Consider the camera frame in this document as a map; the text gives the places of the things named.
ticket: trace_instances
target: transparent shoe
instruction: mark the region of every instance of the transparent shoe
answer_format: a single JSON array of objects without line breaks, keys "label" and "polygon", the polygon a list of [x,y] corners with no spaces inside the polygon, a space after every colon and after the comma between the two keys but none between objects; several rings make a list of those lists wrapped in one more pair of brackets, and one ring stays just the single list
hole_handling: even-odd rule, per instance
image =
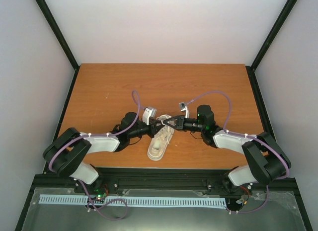
[{"label": "transparent shoe", "polygon": [[[164,120],[171,118],[171,116],[164,114],[158,117],[158,120]],[[160,131],[151,139],[147,155],[151,160],[160,160],[172,138],[174,129],[165,125]]]}]

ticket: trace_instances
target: orange wooden surface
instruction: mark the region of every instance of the orange wooden surface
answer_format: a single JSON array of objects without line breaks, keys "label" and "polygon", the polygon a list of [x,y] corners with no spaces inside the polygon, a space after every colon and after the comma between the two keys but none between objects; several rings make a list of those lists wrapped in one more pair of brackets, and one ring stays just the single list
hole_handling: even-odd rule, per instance
[{"label": "orange wooden surface", "polygon": [[[233,103],[227,126],[230,131],[249,134],[263,131],[245,65],[82,64],[61,133],[68,127],[86,133],[111,131],[127,112],[137,111],[131,98],[133,89],[139,92],[142,105],[156,108],[158,116],[182,114],[180,102],[188,102],[210,90],[221,90]],[[196,117],[200,104],[209,104],[217,124],[223,126],[229,105],[222,95],[210,94],[191,103],[190,117]],[[89,154],[84,161],[103,167],[220,169],[246,164],[241,154],[209,147],[202,140],[192,138],[189,132],[177,131],[163,158],[152,161],[147,157],[150,141],[144,136],[138,144],[121,152]]]}]

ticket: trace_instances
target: white wall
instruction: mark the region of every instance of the white wall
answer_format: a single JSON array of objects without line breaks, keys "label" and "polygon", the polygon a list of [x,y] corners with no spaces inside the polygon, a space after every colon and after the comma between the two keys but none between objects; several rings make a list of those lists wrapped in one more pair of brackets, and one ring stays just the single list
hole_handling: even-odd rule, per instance
[{"label": "white wall", "polygon": [[257,78],[277,141],[318,230],[318,0],[298,0]]},{"label": "white wall", "polygon": [[250,65],[286,0],[46,0],[79,63]]},{"label": "white wall", "polygon": [[12,231],[73,69],[35,0],[0,0],[0,226]]}]

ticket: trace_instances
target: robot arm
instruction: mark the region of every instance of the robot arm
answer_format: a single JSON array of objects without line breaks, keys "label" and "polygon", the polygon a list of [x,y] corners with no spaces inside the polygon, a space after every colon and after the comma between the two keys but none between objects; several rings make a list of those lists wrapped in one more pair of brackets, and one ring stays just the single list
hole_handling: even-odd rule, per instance
[{"label": "robot arm", "polygon": [[[185,112],[187,111],[184,106],[181,109]],[[138,119],[128,131],[112,136],[112,134],[116,134],[132,124],[136,113],[129,112],[108,136],[87,136],[76,141],[71,152],[63,151],[55,159],[53,162],[54,171],[59,176],[70,176],[80,179],[86,184],[92,184],[99,175],[92,165],[85,164],[82,161],[86,154],[119,152],[129,145],[131,138],[141,138],[143,135],[153,138],[164,125],[168,125],[179,131],[200,132],[205,144],[215,148],[230,149],[245,155],[248,165],[237,167],[223,177],[223,189],[228,193],[231,193],[237,186],[246,183],[259,182],[267,185],[286,172],[281,161],[265,147],[253,141],[250,136],[249,138],[246,136],[238,137],[219,127],[214,120],[214,113],[209,105],[200,105],[197,108],[196,119],[187,118],[188,113],[186,113],[186,116],[179,115],[166,119],[163,124],[153,118],[155,113],[156,110],[153,108],[146,109],[143,114],[143,121]],[[174,121],[175,125],[169,123],[171,120]],[[87,134],[80,133],[75,128],[67,129],[44,151],[44,159],[50,162],[54,154],[62,146],[81,135]],[[268,133],[261,133],[257,136],[252,135],[252,137],[257,137],[275,149],[288,167],[291,167],[286,155]]]}]

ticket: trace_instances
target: black metal frame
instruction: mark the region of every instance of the black metal frame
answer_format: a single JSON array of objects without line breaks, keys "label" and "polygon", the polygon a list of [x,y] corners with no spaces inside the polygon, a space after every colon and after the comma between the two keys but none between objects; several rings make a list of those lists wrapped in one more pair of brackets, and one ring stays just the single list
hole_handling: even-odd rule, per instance
[{"label": "black metal frame", "polygon": [[[66,56],[68,57],[75,72],[72,80],[72,84],[67,95],[64,108],[54,135],[54,140],[57,138],[61,124],[68,106],[72,90],[79,73],[79,65],[77,64],[65,38],[62,35],[53,15],[51,14],[45,0],[36,0],[40,9],[42,10],[45,18],[47,19],[52,31],[56,35],[61,47],[63,48]],[[269,132],[274,136],[274,132],[266,111],[266,107],[258,86],[258,82],[255,76],[255,71],[267,52],[269,46],[275,39],[284,21],[291,12],[293,6],[297,0],[287,0],[281,13],[279,14],[275,24],[270,30],[266,40],[264,41],[260,51],[258,52],[254,62],[251,66],[246,66],[246,71],[250,80],[251,88],[254,94],[260,119],[264,131]],[[174,190],[201,190],[208,194],[217,194],[221,197],[231,198],[231,195],[216,192],[214,189],[207,188],[213,180],[218,179],[228,170],[182,170],[182,169],[143,169],[143,168],[99,168],[100,174],[109,179],[110,193],[120,193],[124,189],[174,189]],[[22,210],[20,219],[16,226],[16,231],[22,229],[23,222],[25,220],[30,201],[36,187],[75,187],[75,181],[70,178],[60,178],[56,174],[52,174],[46,165],[43,174],[35,175],[30,192],[28,194],[25,206]],[[254,184],[256,190],[266,190],[265,186],[260,184]],[[297,183],[295,179],[276,180],[270,184],[270,190],[279,191],[293,191],[296,197],[297,204],[299,206],[305,227],[308,231],[313,230],[310,224],[304,203],[299,193]]]}]

